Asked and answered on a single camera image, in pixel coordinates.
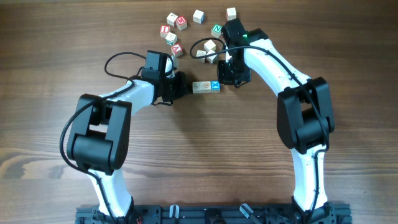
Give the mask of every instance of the wooden table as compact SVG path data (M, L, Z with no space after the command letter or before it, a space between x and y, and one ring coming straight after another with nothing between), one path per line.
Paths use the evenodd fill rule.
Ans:
M296 68L330 84L336 129L325 161L332 202L350 203L355 223L398 222L398 7L396 1L66 1L0 5L0 223L73 223L98 203L89 179L62 161L60 132L80 95L124 84L107 76L113 54L171 53L160 38L170 12L191 80L216 79L216 65L188 55L194 41L236 7ZM204 24L193 12L206 14ZM144 64L124 56L110 71ZM276 130L276 97L253 73L240 89L189 95L132 117L125 178L136 204L286 203L292 156Z

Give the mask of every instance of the wooden surface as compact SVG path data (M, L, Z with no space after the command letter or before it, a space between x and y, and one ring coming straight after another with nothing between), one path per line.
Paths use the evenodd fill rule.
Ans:
M180 69L216 79L216 65L187 50L225 23L227 7L247 30L264 30L294 67L330 84L329 200L350 203L355 223L398 223L397 3L309 0L0 5L0 223L73 223L77 207L98 203L89 179L58 151L79 96L123 85L103 71L115 53L171 53L159 35L169 12L188 19L185 30L172 29L185 48ZM195 9L204 24L192 22ZM109 69L132 75L143 64L125 56ZM254 73L238 90L140 110L124 164L135 203L290 202L292 156L277 134L276 106Z

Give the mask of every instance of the black mounting base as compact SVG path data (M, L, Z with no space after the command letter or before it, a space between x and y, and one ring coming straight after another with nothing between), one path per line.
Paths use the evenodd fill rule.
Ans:
M351 209L347 204L329 203L330 213L326 218L317 220L316 224L352 224ZM295 222L292 204L271 204L251 207L254 216L263 224L300 224ZM201 206L201 207L161 207L160 205L135 205L136 220L120 220L125 224L253 224L240 211L239 206ZM98 220L98 206L78 208L75 224L112 223Z

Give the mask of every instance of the cable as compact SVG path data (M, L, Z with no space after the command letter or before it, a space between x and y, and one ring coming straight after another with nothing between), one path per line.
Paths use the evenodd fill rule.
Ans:
M104 100L107 100L107 99L110 99L110 98L114 98L114 97L120 95L121 93L124 93L124 92L130 90L132 87L134 87L134 82L133 82L133 80L132 80L131 78L109 73L109 72L107 71L107 69L106 69L107 66L108 66L108 63L109 63L112 59L114 59L115 57L117 57L117 56L119 56L119 55L124 55L124 54L136 55L136 56L138 56L138 57L141 57L141 58L143 58L143 59L146 59L144 56L139 55L139 54L136 54L136 53L133 53L133 52L121 52L121 53L118 53L118 54L116 54L116 55L113 55L112 57L110 57L110 58L106 61L105 66L104 66L104 70L105 70L105 73L106 73L106 74L108 74L108 75L110 75L110 76L112 76L112 77L122 78L122 79L128 80L128 81L131 82L131 84L130 84L129 86L127 86L126 88L124 88L123 90L114 92L113 94L111 94L111 95L109 95L109 96L105 96L105 97L102 97L101 99L92 101L92 102L88 103L87 105L83 106L82 108L80 108L80 109L79 109L78 111L76 111L75 114L73 114L72 117L67 121L65 127L63 127L63 130L62 130L62 132L61 132L61 137L60 137L60 153L61 153L62 159L63 159L63 160L68 164L68 166L70 166L71 168L73 168L73 169L75 169L75 170L77 170L77 171L80 171L80 172L82 172L82 173L84 173L84 174L90 175L90 176L92 176L92 177L97 181L97 184L98 184L98 186L99 186L99 191L101 192L101 196L102 196L102 198L103 198L103 200L104 200L106 209L107 209L107 211L108 211L108 213L109 213L109 216L111 217L113 223L115 223L115 224L118 223L118 222L117 222L117 218L115 218L114 215L113 215L113 213L112 213L111 207L110 207L110 205L109 205L109 201L108 201L108 199L107 199L107 197L106 197L106 194L105 194L105 192L104 192L104 187L103 187L103 184L102 184L102 182L101 182L101 178L99 178L97 175L95 175L95 174L93 174L93 173L91 173L91 172L85 171L85 170L83 170L83 169L81 169L81 168L79 168L79 167L73 165L73 164L69 161L68 157L65 155L65 151L63 150L63 142L65 141L65 135L66 135L66 133L67 133L67 131L68 131L69 126L70 126L70 125L72 124L72 122L77 118L77 116L79 116L79 114L81 114L84 110L86 110L87 108L89 108L89 107L91 107L91 106L93 106L93 105L95 105L95 104L97 104L97 103L100 103L100 102L102 102L102 101L104 101ZM143 67L141 67L141 68L138 70L136 76L138 76L138 74L139 74L139 72L142 70L142 68L143 68Z
M305 87L300 82L300 80L298 80L297 77L289 70L289 68L278 57L276 57L273 53L271 53L269 50L266 50L266 49L263 49L263 48L260 48L260 47L256 47L256 46L239 46L239 47L231 47L230 49L224 49L224 50L221 50L219 52L216 52L216 53L213 53L213 54L209 54L209 55L198 56L198 57L193 56L192 55L192 50L193 50L194 46L196 46L200 42L203 42L203 41L209 40L209 39L220 41L221 43L223 43L223 49L225 48L224 42L222 40L218 39L218 38L213 38L213 37L204 38L204 39L196 41L192 45L192 47L191 47L191 49L189 51L190 56L192 58L199 59L199 58L206 58L206 57L211 57L211 56L214 56L214 55L219 55L219 54L222 54L222 53L229 52L231 50L238 50L238 49L256 49L256 50L260 50L260 51L266 53L266 55L270 55L273 59L275 59L286 70L286 72L289 74L289 76L292 77L292 79L298 84L300 89L304 92L305 97L307 98L307 100L312 105L313 110L315 112L315 115L318 118L318 122L319 122L319 125L320 125L321 130L322 130L322 136L323 136L323 144L322 145L326 145L326 148L318 150L317 152L314 153L314 156L313 156L314 161L315 161L315 190L314 190L315 191L315 196L314 196L314 199L313 199L313 202L312 202L312 207L311 207L311 210L310 210L310 214L309 214L308 220L307 220L307 223L310 223L310 220L312 218L313 212L314 212L315 207L317 205L318 194L319 194L318 154L321 153L321 152L327 152L329 150L329 137L328 137L328 135L326 133L326 129L325 129L324 125L323 125L323 121L322 121L322 118L320 116L320 113L319 113L319 110L318 110L316 104L314 103L314 101L313 101L311 95L309 94L308 90L305 89Z

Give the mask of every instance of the robotic arm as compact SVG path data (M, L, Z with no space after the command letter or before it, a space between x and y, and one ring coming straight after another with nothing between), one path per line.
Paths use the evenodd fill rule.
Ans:
M115 92L129 88L128 91L106 101L101 101L101 97L115 92L101 97L83 95L79 99L77 111L92 101L97 103L74 120L67 155L79 168L99 177L101 183L89 175L99 206L78 208L76 223L351 223L349 205L329 203L323 187L323 158L328 147L325 137L334 130L327 82L323 78L312 80L296 70L262 30L247 32L239 19L228 21L222 33L226 41L222 52L227 55L226 60L218 61L218 81L238 88L251 81L253 69L277 95L277 130L294 161L292 203L263 207L134 205L121 170L127 155L131 116L153 105L158 97L172 103L187 94L185 74L174 73L166 54L148 51L142 76ZM311 103L312 108L302 111L301 103ZM99 124L108 125L106 133L90 130L90 125Z

